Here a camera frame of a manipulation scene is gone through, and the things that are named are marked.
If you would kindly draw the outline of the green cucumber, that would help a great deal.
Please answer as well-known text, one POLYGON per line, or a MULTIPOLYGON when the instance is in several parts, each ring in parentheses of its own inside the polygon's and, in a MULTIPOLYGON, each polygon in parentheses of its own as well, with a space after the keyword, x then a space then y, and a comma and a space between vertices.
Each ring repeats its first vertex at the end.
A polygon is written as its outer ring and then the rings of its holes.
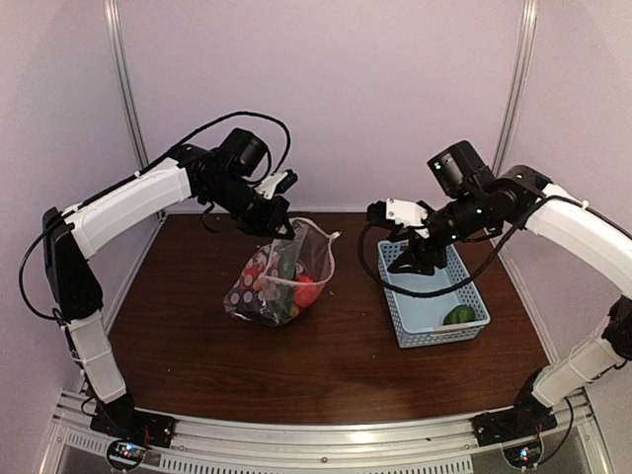
POLYGON ((279 317, 283 322, 290 319, 291 307, 293 305, 294 287, 292 282, 295 280, 296 275, 295 261, 296 257, 291 251, 283 251, 279 254, 277 269, 280 283, 277 285, 277 289, 279 290, 279 317))

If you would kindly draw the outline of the clear zip top bag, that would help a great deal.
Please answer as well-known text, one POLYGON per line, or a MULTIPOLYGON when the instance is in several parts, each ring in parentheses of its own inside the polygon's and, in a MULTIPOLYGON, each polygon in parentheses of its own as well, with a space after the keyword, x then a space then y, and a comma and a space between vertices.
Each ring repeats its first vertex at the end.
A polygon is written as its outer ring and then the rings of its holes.
POLYGON ((284 326, 309 308, 333 277, 333 245, 341 233, 328 233, 305 217, 292 217, 289 224, 294 237, 259 248, 224 296, 230 316, 284 326))

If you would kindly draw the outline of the red lychee fruit bunch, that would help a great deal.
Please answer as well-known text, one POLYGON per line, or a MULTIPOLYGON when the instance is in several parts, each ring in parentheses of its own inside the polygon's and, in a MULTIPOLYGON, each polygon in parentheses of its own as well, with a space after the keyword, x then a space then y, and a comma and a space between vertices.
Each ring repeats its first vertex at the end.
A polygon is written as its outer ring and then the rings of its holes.
POLYGON ((249 262, 240 275, 241 289, 259 292, 262 289, 260 276, 264 273, 266 266, 266 263, 249 262))

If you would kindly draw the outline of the red wax apple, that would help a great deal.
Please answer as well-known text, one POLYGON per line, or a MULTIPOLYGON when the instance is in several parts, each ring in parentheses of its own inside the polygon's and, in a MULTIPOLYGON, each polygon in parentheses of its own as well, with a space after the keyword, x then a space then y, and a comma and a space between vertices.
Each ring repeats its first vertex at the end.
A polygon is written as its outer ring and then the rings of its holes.
POLYGON ((320 287, 309 276, 300 275, 296 281, 298 285, 294 288, 294 304, 301 308, 308 308, 319 296, 320 287))

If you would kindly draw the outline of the green pepper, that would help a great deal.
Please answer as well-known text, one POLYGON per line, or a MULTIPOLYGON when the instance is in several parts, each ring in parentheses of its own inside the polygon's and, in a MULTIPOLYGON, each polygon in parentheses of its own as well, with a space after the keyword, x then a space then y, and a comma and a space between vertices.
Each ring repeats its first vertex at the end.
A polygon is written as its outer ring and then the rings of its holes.
POLYGON ((475 310, 469 305, 457 305, 453 307, 443 318, 442 324, 457 325, 473 322, 476 319, 475 310))

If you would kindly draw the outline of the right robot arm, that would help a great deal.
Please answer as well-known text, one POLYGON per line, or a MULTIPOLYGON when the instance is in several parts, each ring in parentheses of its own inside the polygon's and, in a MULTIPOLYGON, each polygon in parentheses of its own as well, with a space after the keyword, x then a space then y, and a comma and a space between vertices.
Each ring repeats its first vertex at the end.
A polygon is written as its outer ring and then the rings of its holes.
POLYGON ((389 198, 377 213, 393 238, 408 241, 392 272, 430 276, 445 266, 446 249, 455 242, 486 230, 507 243, 526 230, 588 264, 620 291, 602 328, 525 383, 506 425, 513 435, 528 435, 571 392, 630 361, 631 235, 528 166, 495 176, 467 140, 439 152, 428 166, 448 204, 431 209, 389 198))

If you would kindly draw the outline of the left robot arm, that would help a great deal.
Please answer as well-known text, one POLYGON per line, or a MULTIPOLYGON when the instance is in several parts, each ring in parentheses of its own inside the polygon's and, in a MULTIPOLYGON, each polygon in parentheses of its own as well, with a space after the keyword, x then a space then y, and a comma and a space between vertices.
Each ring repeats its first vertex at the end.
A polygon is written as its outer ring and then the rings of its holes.
POLYGON ((120 234, 150 215, 188 199, 226 210, 243 233, 290 240, 284 193, 298 180, 290 170, 260 182, 251 176, 268 157, 254 133, 233 129, 210 150, 188 141, 94 197, 42 218, 44 267, 61 323, 78 356, 105 424, 132 438, 142 419, 121 375, 103 324, 103 290, 89 261, 120 234))

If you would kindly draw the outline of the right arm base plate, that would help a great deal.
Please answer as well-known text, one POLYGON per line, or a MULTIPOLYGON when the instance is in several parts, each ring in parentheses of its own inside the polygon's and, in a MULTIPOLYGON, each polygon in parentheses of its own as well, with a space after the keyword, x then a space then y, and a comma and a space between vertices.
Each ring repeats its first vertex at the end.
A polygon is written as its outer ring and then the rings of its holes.
POLYGON ((485 412, 471 420, 480 447, 535 437, 558 426, 550 412, 533 414, 519 408, 485 412))

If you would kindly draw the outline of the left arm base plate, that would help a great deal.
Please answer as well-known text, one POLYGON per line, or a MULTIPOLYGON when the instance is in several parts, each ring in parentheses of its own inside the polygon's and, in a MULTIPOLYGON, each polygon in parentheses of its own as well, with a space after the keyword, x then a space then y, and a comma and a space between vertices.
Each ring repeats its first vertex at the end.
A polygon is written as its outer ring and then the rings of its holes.
POLYGON ((115 424, 103 414, 97 415, 90 423, 94 432, 113 438, 128 439, 135 444, 169 448, 175 431, 176 420, 173 417, 148 412, 133 412, 127 427, 122 422, 115 424))

